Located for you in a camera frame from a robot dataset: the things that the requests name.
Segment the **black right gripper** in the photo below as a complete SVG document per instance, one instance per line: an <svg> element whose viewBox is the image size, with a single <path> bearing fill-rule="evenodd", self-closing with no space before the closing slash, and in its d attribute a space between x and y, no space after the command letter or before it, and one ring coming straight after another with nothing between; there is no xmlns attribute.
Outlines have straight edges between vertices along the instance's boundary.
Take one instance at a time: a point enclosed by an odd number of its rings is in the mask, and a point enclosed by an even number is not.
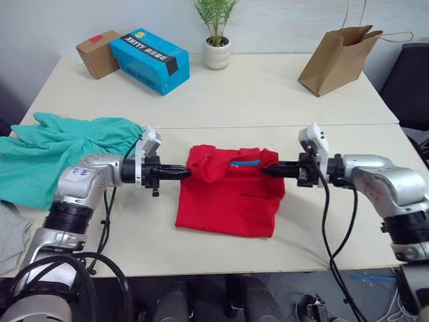
<svg viewBox="0 0 429 322"><path fill-rule="evenodd" d="M299 187L313 187L319 184L319 162L313 152L304 152L299 155L298 162L279 161L263 168L262 172L274 178L298 178Z"/></svg>

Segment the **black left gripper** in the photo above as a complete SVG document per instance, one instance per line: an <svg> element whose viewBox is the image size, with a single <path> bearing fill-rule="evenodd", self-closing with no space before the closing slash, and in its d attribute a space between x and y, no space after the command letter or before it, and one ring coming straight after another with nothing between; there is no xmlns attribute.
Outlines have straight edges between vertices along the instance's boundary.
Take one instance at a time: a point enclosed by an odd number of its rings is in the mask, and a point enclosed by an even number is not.
<svg viewBox="0 0 429 322"><path fill-rule="evenodd" d="M159 197L160 180L184 180L192 176L187 167L177 164L161 164L159 156L147 156L141 165L142 186L151 189L152 197Z"/></svg>

